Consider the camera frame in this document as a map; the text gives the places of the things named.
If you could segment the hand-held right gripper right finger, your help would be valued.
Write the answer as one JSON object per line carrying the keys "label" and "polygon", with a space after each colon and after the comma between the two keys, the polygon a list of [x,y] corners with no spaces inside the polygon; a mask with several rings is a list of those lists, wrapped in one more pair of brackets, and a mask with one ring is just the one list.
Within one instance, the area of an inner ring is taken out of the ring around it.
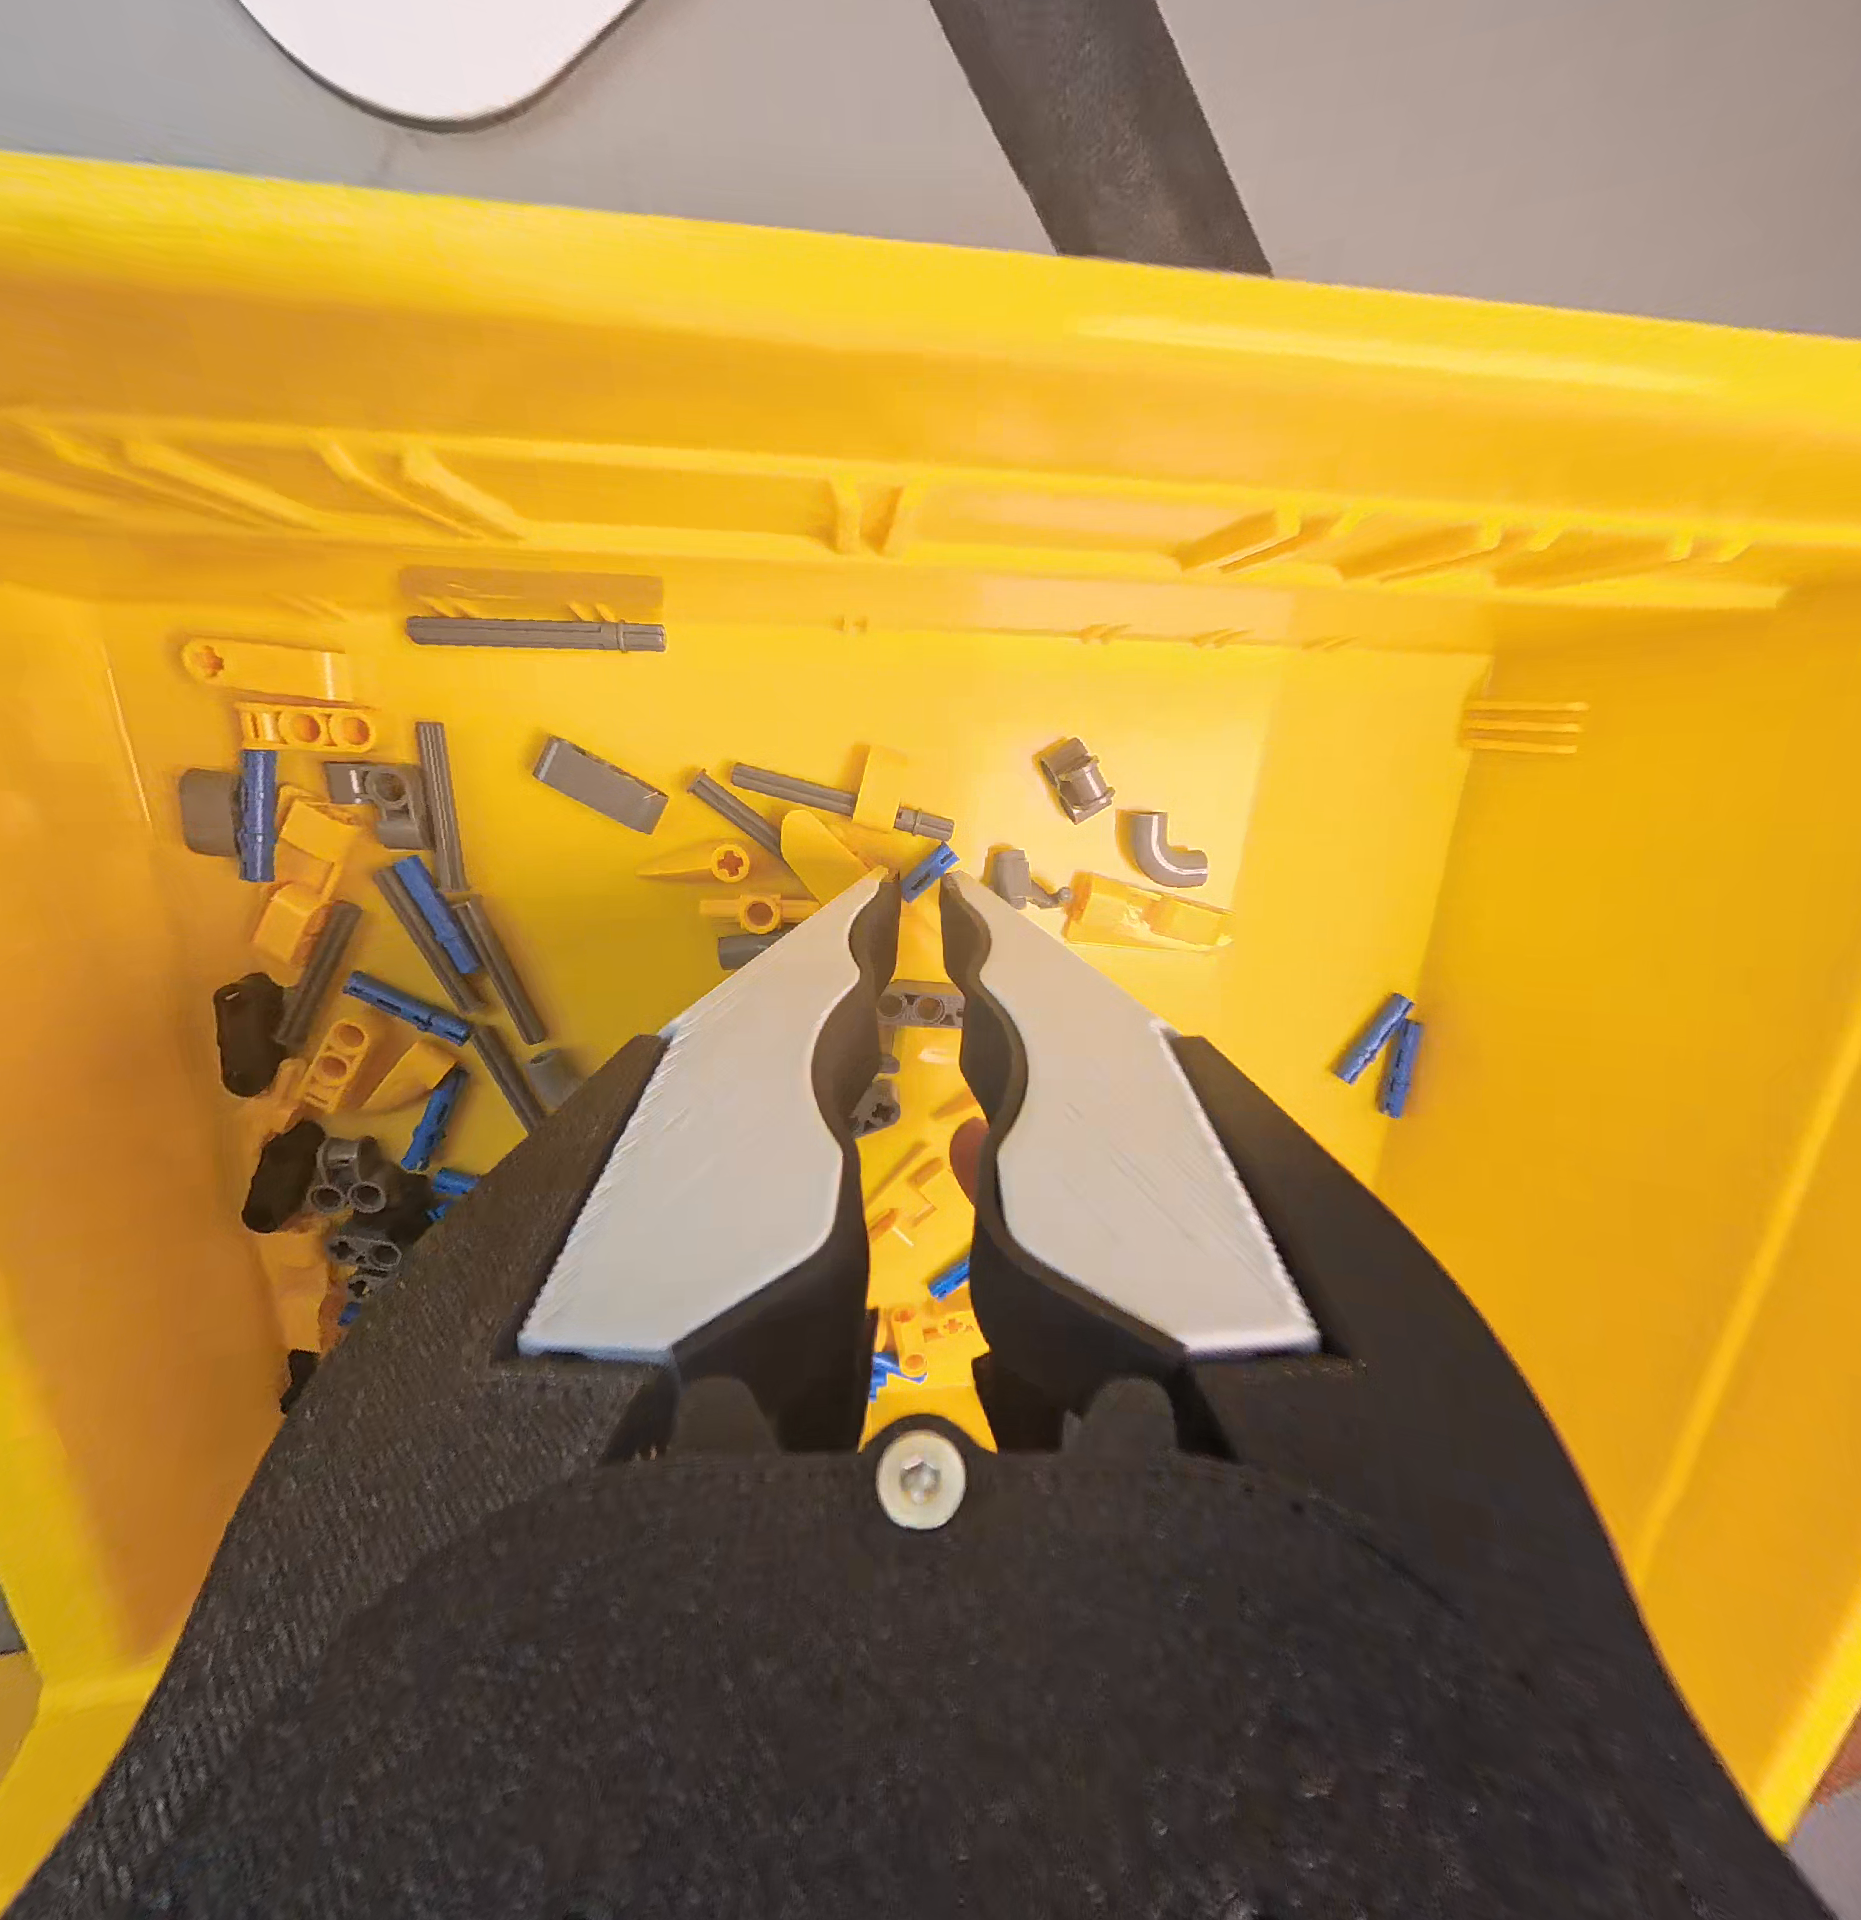
{"label": "hand-held right gripper right finger", "polygon": [[1208,1363],[1322,1354],[1322,1329],[1179,1054],[1179,1033],[982,881],[940,887],[984,1126],[969,1304],[993,1404],[1063,1429],[1147,1382],[1186,1451],[1229,1444]]}

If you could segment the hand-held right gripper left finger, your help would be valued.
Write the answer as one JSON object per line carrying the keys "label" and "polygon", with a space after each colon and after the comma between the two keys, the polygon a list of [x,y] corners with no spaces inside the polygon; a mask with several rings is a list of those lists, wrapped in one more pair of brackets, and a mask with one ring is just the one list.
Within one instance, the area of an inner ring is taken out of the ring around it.
{"label": "hand-held right gripper left finger", "polygon": [[864,875],[666,1026],[519,1356],[740,1379],[788,1451],[854,1451],[871,1332],[852,1117],[899,919],[899,882]]}

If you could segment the yellow plastic bin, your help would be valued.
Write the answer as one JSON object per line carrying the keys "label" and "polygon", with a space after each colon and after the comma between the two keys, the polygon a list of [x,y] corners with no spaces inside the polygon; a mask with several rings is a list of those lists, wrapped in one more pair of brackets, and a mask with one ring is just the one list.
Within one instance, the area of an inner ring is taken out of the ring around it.
{"label": "yellow plastic bin", "polygon": [[[664,655],[415,646],[618,616]],[[953,821],[1448,1262],[1775,1834],[1861,1707],[1861,345],[0,152],[0,1910],[317,1329],[215,991],[444,1000],[440,721],[581,1068],[720,980],[695,772]]]}

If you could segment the grey lego elbow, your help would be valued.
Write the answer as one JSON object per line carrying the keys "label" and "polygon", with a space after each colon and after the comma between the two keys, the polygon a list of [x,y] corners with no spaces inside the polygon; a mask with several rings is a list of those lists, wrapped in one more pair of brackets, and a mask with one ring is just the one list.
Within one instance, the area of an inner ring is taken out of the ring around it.
{"label": "grey lego elbow", "polygon": [[1194,892],[1208,882],[1208,854],[1174,843],[1165,809],[1124,809],[1119,843],[1130,866],[1157,888]]}

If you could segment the long grey lego axle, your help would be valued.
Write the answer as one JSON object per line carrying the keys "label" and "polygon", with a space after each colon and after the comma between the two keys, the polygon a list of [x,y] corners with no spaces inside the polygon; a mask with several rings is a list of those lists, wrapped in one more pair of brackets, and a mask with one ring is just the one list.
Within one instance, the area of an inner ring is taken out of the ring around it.
{"label": "long grey lego axle", "polygon": [[410,615],[405,636],[415,646],[505,652],[664,655],[657,622],[518,615]]}

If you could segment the wooden book stand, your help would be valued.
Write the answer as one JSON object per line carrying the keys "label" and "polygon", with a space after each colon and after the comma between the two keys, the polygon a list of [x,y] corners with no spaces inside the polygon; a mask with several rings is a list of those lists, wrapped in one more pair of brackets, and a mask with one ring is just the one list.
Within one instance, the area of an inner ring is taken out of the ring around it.
{"label": "wooden book stand", "polygon": [[636,1],[246,1],[301,72],[397,126],[501,124],[559,83]]}

